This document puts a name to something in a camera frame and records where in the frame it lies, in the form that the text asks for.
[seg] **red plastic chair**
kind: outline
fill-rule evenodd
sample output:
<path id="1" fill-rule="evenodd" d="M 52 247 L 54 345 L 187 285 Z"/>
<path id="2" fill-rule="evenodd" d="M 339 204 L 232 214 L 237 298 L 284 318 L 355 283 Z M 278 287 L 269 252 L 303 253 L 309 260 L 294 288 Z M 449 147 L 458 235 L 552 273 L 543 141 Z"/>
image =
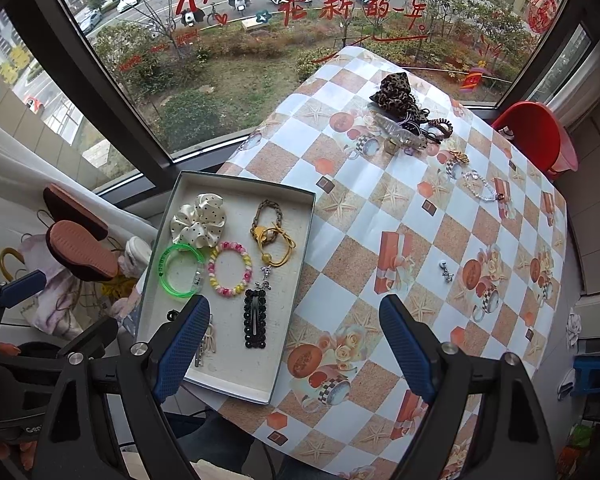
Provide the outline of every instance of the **red plastic chair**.
<path id="1" fill-rule="evenodd" d="M 578 169 L 571 139 L 551 110 L 541 103 L 515 103 L 491 126 L 494 130 L 508 126 L 517 149 L 549 177 L 555 177 L 559 171 Z"/>

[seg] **pink and yellow beaded bracelet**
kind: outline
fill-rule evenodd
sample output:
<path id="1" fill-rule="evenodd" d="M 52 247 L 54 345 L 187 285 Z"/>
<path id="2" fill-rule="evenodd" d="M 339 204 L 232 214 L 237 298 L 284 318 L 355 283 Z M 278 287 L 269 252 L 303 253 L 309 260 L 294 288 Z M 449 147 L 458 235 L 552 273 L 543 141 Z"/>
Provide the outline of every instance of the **pink and yellow beaded bracelet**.
<path id="1" fill-rule="evenodd" d="M 216 258 L 218 257 L 218 254 L 224 250 L 236 251 L 240 254 L 240 256 L 242 256 L 242 260 L 244 261 L 244 276 L 242 277 L 242 281 L 238 283 L 238 285 L 234 286 L 234 288 L 226 288 L 225 286 L 221 286 L 216 279 Z M 207 269 L 209 271 L 209 283 L 211 283 L 211 286 L 216 290 L 216 292 L 222 296 L 231 297 L 240 294 L 245 288 L 247 288 L 247 283 L 251 281 L 251 257 L 244 247 L 236 242 L 220 242 L 218 246 L 214 247 L 214 249 L 211 251 L 211 255 L 209 256 L 209 264 Z"/>

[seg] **blue plastic stool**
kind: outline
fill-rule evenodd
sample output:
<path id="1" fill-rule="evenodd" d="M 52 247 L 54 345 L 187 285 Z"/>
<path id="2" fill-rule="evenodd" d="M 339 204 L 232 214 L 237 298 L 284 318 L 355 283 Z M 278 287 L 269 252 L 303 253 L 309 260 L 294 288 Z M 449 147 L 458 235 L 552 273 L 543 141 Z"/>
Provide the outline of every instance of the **blue plastic stool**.
<path id="1" fill-rule="evenodd" d="M 572 396 L 600 393 L 600 357 L 576 357 L 573 367 L 576 380 Z"/>

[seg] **red circular sticker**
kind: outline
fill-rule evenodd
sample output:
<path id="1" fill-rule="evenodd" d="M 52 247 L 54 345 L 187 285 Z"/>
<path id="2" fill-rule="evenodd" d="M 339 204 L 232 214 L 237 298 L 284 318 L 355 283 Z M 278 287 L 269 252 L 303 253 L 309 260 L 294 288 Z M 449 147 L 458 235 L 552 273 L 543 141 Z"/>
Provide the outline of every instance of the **red circular sticker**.
<path id="1" fill-rule="evenodd" d="M 527 21 L 532 31 L 542 34 L 547 31 L 557 14 L 555 0 L 531 0 Z"/>

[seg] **green bracelet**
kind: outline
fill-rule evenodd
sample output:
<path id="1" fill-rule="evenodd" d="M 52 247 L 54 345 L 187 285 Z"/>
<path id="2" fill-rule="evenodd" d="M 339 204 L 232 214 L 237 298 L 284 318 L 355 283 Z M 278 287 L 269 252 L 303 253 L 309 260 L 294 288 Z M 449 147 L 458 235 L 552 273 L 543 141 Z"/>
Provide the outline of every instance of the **green bracelet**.
<path id="1" fill-rule="evenodd" d="M 167 259 L 169 254 L 173 251 L 190 251 L 193 253 L 193 255 L 196 257 L 196 260 L 198 261 L 196 277 L 193 280 L 193 288 L 188 292 L 181 292 L 179 290 L 175 290 L 166 279 L 166 275 L 168 273 Z M 173 244 L 171 247 L 167 247 L 162 253 L 162 256 L 160 256 L 160 260 L 158 261 L 158 280 L 160 281 L 162 288 L 172 296 L 175 296 L 176 298 L 190 298 L 194 294 L 197 294 L 202 288 L 202 269 L 204 263 L 205 259 L 199 250 L 194 249 L 193 247 L 187 244 Z"/>

